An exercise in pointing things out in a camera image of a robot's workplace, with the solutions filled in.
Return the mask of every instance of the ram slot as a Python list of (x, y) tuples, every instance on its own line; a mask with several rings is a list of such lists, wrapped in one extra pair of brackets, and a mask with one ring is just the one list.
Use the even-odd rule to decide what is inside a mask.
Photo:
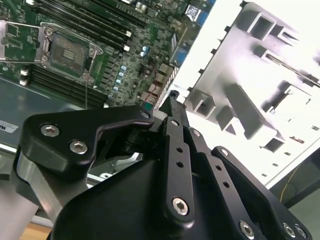
[(91, 26), (86, 21), (79, 21), (79, 19), (72, 14), (67, 16), (67, 13), (61, 13), (55, 7), (48, 5), (48, 3), (37, 5), (37, 11), (99, 42), (111, 46), (119, 51), (123, 50), (123, 44), (110, 39), (110, 35), (108, 35), (108, 37), (104, 36), (100, 29), (95, 29), (95, 27)]
[(131, 32), (129, 28), (124, 27), (123, 25), (119, 24), (113, 19), (109, 19), (106, 16), (99, 14), (98, 12), (85, 8), (79, 3), (71, 2), (71, 4), (73, 4), (79, 12), (81, 12), (84, 15), (87, 15), (93, 21), (103, 24), (105, 28), (107, 28), (110, 32), (113, 32), (114, 34), (119, 34), (124, 38), (129, 39), (128, 32)]
[(144, 20), (141, 20), (140, 18), (138, 18), (128, 12), (122, 11), (122, 10), (114, 7), (112, 4), (110, 4), (107, 1), (91, 0), (91, 2), (109, 10), (110, 12), (115, 13), (119, 17), (123, 18), (124, 20), (126, 20), (126, 21), (128, 21), (138, 27), (145, 28), (147, 26), (147, 23)]
[[(86, 87), (84, 85), (47, 69), (34, 66), (31, 70), (30, 82), (31, 86), (37, 89), (48, 91), (80, 106), (84, 107), (86, 104)], [(91, 88), (87, 89), (87, 105), (89, 108), (103, 107), (106, 99), (106, 95)]]
[(74, 19), (75, 21), (78, 21), (82, 25), (86, 26), (89, 29), (90, 28), (93, 29), (94, 31), (96, 31), (99, 34), (102, 34), (106, 38), (110, 38), (113, 41), (120, 42), (123, 44), (127, 42), (127, 37), (118, 36), (110, 31), (105, 30), (105, 25), (103, 25), (101, 22), (96, 21), (94, 18), (88, 17), (87, 15), (79, 11), (76, 11), (71, 7), (63, 5), (58, 1), (53, 1), (53, 0), (38, 0), (38, 1), (42, 2), (43, 5), (48, 4), (55, 7), (54, 10), (60, 10), (66, 16), (69, 15), (70, 19)]

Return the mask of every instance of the green component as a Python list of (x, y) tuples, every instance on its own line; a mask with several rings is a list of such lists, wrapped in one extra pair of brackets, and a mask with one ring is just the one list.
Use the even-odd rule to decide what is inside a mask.
[(151, 103), (146, 102), (145, 104), (143, 104), (143, 107), (148, 111), (151, 111), (154, 106)]
[[(158, 69), (162, 64), (170, 65), (169, 49), (173, 34), (181, 35), (168, 19), (186, 25), (183, 15), (189, 2), (155, 0), (148, 1), (151, 3), (147, 5), (146, 1), (141, 0), (147, 9), (139, 12), (134, 5), (121, 0), (34, 1), (36, 4), (32, 7), (24, 0), (5, 0), (1, 5), (1, 19), (35, 26), (7, 24), (5, 37), (1, 40), (5, 46), (6, 60), (32, 65), (40, 46), (38, 37), (41, 31), (36, 27), (43, 23), (59, 26), (53, 29), (50, 36), (51, 42), (46, 52), (48, 64), (41, 62), (42, 66), (38, 59), (37, 66), (47, 67), (47, 71), (62, 75), (64, 83), (73, 81), (87, 86), (99, 96), (106, 96), (110, 107), (143, 103), (139, 96), (155, 82)], [(103, 52), (92, 57), (89, 52), (93, 46)], [(0, 62), (0, 75), (18, 83), (22, 65)], [(86, 84), (82, 76), (88, 71), (93, 81)], [(49, 87), (42, 90), (40, 84), (33, 84), (37, 74), (40, 71), (35, 76), (31, 73), (29, 87), (50, 95)], [(61, 91), (61, 95), (59, 91), (52, 91), (51, 95), (78, 102), (73, 93)], [(149, 110), (153, 107), (149, 103), (146, 106)]]
[(101, 83), (101, 80), (104, 76), (104, 71), (107, 67), (107, 64), (109, 62), (110, 55), (103, 54), (96, 57), (95, 64), (93, 65), (93, 71), (91, 73), (91, 77), (95, 79), (94, 85), (99, 86)]

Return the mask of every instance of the cable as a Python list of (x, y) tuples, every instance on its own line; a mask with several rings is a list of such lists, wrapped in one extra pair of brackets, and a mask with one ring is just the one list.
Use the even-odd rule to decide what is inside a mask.
[(299, 168), (300, 166), (301, 166), (301, 164), (295, 168), (295, 170), (293, 171), (293, 173), (292, 173), (291, 176), (289, 177), (289, 180), (286, 182), (286, 184), (285, 184), (285, 186), (284, 186), (284, 188), (283, 188), (283, 190), (282, 190), (282, 192), (281, 192), (281, 195), (280, 195), (280, 203), (282, 203), (282, 200), (283, 200), (283, 198), (284, 198), (284, 193), (285, 193), (285, 191), (286, 191), (286, 189), (287, 189), (287, 187), (288, 187), (288, 185), (289, 185), (292, 177), (295, 175), (295, 173), (297, 172), (297, 170), (298, 170), (298, 168)]

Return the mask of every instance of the black link plate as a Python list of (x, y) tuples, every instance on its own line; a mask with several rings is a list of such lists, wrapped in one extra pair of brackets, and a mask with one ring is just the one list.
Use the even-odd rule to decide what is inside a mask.
[[(96, 157), (96, 147), (103, 131), (117, 135), (127, 128), (149, 128), (153, 116), (140, 106), (111, 107), (96, 110), (79, 110), (40, 114), (29, 117), (23, 125), (20, 147), (31, 161), (53, 171), (65, 179), (79, 179), (89, 170)], [(50, 124), (59, 128), (59, 135), (45, 136), (41, 126)], [(86, 144), (85, 154), (70, 150), (72, 141)]]

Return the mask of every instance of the green circuit board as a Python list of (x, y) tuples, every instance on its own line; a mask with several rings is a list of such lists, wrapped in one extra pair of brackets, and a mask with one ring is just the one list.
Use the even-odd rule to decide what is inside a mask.
[(20, 83), (27, 68), (28, 88), (82, 107), (153, 105), (151, 85), (174, 69), (172, 38), (191, 22), (188, 2), (2, 0), (0, 75)]

